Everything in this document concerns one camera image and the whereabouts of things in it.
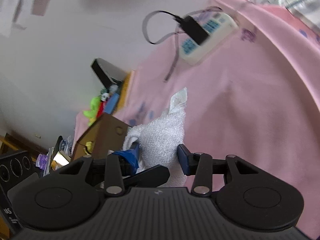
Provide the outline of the pink floral bed sheet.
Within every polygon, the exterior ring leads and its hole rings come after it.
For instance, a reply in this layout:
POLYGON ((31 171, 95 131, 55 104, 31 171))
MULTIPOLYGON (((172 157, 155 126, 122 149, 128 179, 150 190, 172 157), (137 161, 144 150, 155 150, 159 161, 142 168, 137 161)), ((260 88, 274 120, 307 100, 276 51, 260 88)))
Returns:
POLYGON ((199 65, 177 64, 169 39, 140 64, 116 118, 140 125, 188 90, 184 143, 193 152, 235 154, 296 187, 298 228, 319 236, 319 35, 286 9, 248 0, 211 0, 240 29, 199 65))

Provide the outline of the brown cardboard box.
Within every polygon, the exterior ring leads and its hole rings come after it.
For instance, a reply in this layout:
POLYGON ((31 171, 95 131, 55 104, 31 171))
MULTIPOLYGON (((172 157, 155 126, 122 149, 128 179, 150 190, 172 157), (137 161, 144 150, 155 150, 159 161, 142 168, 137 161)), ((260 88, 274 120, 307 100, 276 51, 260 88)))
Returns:
POLYGON ((88 155, 85 148, 87 141, 93 142, 94 159, 104 159, 109 151, 118 151, 123 147, 129 125, 107 113, 102 114, 77 140, 71 161, 88 155))

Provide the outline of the yellow plush toy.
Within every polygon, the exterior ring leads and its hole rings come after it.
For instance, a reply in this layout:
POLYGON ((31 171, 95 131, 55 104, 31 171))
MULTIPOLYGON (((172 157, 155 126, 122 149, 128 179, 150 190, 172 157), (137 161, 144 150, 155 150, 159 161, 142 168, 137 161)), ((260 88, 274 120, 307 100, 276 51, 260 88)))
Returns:
POLYGON ((86 151, 87 154, 91 154, 92 153, 92 147, 93 147, 93 142, 92 141, 87 141, 85 143, 84 150, 86 151))

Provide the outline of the white power strip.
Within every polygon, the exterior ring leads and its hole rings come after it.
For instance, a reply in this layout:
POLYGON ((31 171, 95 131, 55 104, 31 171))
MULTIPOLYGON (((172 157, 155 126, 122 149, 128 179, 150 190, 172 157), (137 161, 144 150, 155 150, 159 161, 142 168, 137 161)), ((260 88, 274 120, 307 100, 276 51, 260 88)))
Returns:
POLYGON ((179 56, 190 66, 197 65, 238 29, 238 23, 227 13, 210 11, 200 15, 200 25, 209 37, 198 45, 191 37, 180 41, 179 56))

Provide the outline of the blue oval plush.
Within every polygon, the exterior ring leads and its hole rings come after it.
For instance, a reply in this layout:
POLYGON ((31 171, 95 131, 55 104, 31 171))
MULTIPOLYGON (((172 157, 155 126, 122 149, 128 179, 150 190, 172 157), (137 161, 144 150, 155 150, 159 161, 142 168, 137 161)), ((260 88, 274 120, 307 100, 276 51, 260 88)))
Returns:
POLYGON ((112 114, 117 106, 120 95, 118 93, 114 93, 106 102, 104 107, 104 113, 112 114))

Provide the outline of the black phone on stand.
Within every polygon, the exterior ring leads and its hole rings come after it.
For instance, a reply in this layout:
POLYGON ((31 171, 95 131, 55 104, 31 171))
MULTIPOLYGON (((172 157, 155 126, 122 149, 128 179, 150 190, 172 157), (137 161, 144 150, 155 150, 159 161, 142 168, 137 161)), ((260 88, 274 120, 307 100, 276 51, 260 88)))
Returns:
POLYGON ((91 68, 105 88, 118 85, 125 80, 127 73, 102 58, 96 58, 91 68))

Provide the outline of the white fluffy plush toy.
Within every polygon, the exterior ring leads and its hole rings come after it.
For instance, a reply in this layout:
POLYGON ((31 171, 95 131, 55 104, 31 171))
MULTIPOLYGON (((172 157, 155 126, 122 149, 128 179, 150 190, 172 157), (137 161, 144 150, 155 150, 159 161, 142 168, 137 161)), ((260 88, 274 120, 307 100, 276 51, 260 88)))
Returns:
POLYGON ((123 144, 123 149, 128 150, 134 142, 139 143, 138 172, 155 165, 169 169, 170 178, 165 187, 182 187, 187 179, 177 156, 177 147, 184 139, 187 98, 187 88, 184 87, 171 97, 169 107, 160 117, 130 128, 123 144))

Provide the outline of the yellow tissue box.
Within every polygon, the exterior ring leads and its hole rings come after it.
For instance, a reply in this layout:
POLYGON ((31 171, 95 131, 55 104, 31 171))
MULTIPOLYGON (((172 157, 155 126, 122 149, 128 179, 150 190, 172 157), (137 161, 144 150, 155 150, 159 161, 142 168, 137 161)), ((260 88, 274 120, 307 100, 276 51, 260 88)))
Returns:
POLYGON ((52 165, 63 167, 68 165, 71 162, 71 158, 63 152, 58 151, 52 160, 52 165))

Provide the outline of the lime green plush toy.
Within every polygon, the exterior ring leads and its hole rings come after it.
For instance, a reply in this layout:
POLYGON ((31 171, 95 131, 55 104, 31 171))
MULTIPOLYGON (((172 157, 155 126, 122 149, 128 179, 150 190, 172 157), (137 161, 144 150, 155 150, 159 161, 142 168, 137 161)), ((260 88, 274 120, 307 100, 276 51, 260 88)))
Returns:
POLYGON ((83 115, 88 119, 88 126, 91 126, 96 121, 100 103, 100 96, 93 97, 90 101, 89 110, 84 110, 82 112, 83 115))

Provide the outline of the red plush toy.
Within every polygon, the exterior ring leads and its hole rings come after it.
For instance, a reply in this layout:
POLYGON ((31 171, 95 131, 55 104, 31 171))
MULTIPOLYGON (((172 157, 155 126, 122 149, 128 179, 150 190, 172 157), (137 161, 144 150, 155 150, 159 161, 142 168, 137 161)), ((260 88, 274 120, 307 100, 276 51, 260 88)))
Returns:
POLYGON ((99 118, 103 114, 104 107, 105 107, 105 102, 104 101, 100 101, 100 105, 99 105, 99 109, 98 109, 96 118, 99 118))

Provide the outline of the yellow book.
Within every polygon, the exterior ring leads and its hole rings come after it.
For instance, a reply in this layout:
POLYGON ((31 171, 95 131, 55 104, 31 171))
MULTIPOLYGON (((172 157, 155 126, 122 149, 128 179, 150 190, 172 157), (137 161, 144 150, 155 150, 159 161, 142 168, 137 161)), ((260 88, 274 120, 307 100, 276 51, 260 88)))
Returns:
POLYGON ((125 77, 122 83, 121 90, 120 90, 120 97, 117 104, 117 110, 124 108, 127 104, 132 83, 135 79, 135 73, 136 71, 132 70, 129 74, 127 74, 127 76, 125 77))

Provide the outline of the black charger adapter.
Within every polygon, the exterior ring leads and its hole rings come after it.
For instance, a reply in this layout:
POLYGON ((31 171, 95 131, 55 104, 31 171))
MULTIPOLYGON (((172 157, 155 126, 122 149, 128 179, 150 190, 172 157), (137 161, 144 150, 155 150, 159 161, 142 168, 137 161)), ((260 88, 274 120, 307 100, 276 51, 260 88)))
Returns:
POLYGON ((198 45, 203 44, 209 37, 209 34, 189 15, 180 19, 179 25, 180 28, 198 45))

